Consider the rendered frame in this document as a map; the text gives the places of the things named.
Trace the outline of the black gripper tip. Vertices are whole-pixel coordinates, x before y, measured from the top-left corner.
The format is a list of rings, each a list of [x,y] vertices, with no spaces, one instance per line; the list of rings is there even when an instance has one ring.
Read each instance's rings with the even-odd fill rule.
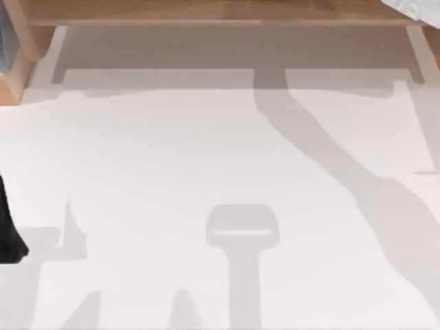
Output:
[[[17,264],[29,253],[10,213],[4,181],[0,175],[0,265]]]

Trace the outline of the wooden cupboard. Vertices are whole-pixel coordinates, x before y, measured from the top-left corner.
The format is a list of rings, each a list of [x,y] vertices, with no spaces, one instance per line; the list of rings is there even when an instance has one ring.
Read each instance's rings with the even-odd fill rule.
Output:
[[[380,0],[28,0],[38,32],[67,34],[54,80],[90,69],[440,69],[440,29]]]

